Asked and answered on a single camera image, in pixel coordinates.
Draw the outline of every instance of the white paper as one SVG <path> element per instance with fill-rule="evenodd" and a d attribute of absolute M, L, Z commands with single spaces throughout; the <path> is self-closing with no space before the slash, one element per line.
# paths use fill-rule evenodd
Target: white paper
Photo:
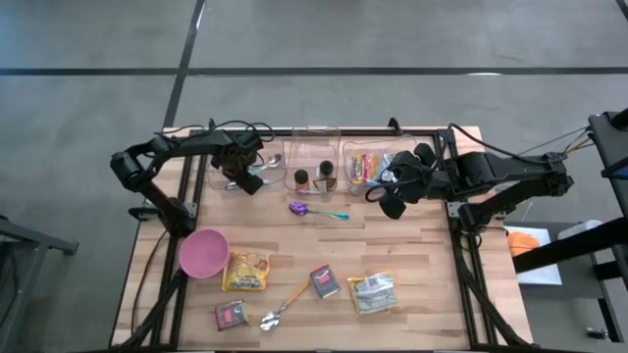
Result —
<path fill-rule="evenodd" d="M 528 227 L 505 227 L 505 228 L 508 229 L 508 231 L 510 232 L 520 231 L 522 233 L 531 235 L 535 239 L 539 240 L 539 244 L 541 246 L 551 243 L 550 234 L 548 233 L 547 229 L 528 228 Z M 523 283 L 523 284 L 562 285 L 562 280 L 560 279 L 560 272 L 558 271 L 557 264 L 545 266 L 540 269 L 535 269 L 532 271 L 518 274 L 517 279 L 519 280 L 519 283 Z"/>

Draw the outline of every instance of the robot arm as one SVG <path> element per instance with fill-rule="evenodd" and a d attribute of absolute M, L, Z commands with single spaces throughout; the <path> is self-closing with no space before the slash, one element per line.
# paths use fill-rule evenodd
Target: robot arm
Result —
<path fill-rule="evenodd" d="M 413 153 L 403 151 L 392 159 L 387 170 L 396 180 L 382 182 L 386 193 L 379 203 L 387 216 L 398 219 L 405 210 L 404 203 L 416 204 L 421 198 L 464 201 L 498 184 L 518 181 L 482 203 L 460 204 L 457 214 L 462 229 L 475 232 L 493 215 L 510 213 L 530 197 L 561 196 L 567 192 L 573 179 L 567 175 L 563 159 L 554 152 L 525 158 L 471 152 L 443 160 L 441 169 L 436 170 L 431 167 L 436 161 L 434 152 L 422 143 Z"/>
<path fill-rule="evenodd" d="M 168 197 L 152 181 L 164 163 L 175 157 L 212 155 L 211 165 L 216 169 L 222 167 L 225 177 L 252 195 L 264 182 L 249 173 L 248 167 L 255 163 L 257 151 L 262 148 L 255 129 L 234 132 L 210 128 L 183 138 L 159 134 L 146 143 L 115 153 L 110 167 L 126 189 L 141 193 L 157 207 L 158 217 L 168 232 L 179 237 L 193 231 L 192 217 L 182 202 Z M 139 155 L 152 158 L 147 168 L 138 161 Z"/>

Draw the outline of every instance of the clear container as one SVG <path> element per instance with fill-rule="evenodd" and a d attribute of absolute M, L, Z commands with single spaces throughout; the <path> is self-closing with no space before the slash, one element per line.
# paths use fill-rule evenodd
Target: clear container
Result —
<path fill-rule="evenodd" d="M 338 187 L 339 151 L 340 130 L 337 127 L 294 127 L 289 143 L 286 187 L 304 194 L 334 192 Z M 320 169 L 321 163 L 325 161 L 334 166 L 327 176 L 321 174 Z M 307 187 L 301 187 L 294 181 L 294 173 L 298 170 L 307 172 Z"/>
<path fill-rule="evenodd" d="M 378 185 L 382 172 L 400 151 L 414 150 L 419 141 L 412 135 L 402 135 L 378 141 L 353 142 L 342 145 L 344 178 L 349 192 L 360 195 Z"/>
<path fill-rule="evenodd" d="M 264 148 L 258 151 L 257 161 L 248 168 L 249 172 L 261 177 L 264 185 L 274 184 L 282 181 L 286 177 L 286 154 L 284 152 L 284 142 L 275 137 L 270 142 L 264 142 Z M 207 161 L 207 175 L 209 185 L 216 190 L 240 190 L 234 182 L 223 176 L 223 169 L 215 169 Z"/>

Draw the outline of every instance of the black lid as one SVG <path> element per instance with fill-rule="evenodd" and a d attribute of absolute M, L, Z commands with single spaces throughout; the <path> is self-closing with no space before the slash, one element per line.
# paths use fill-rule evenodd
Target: black lid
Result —
<path fill-rule="evenodd" d="M 306 171 L 298 170 L 298 171 L 294 172 L 294 181 L 297 184 L 304 184 L 304 183 L 307 182 L 307 180 L 308 180 L 308 177 L 307 177 L 307 172 Z"/>
<path fill-rule="evenodd" d="M 323 176 L 330 176 L 334 171 L 334 164 L 330 161 L 323 161 L 319 169 Z"/>

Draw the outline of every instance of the spice jar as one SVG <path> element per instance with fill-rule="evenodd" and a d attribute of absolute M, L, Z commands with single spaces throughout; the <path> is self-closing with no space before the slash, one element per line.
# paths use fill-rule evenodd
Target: spice jar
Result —
<path fill-rule="evenodd" d="M 310 183 L 306 171 L 298 170 L 294 172 L 294 186 L 297 190 L 309 190 Z"/>
<path fill-rule="evenodd" d="M 327 182 L 327 191 L 333 191 L 336 188 L 334 164 L 330 161 L 323 161 L 318 167 L 318 170 L 321 174 L 321 178 Z"/>

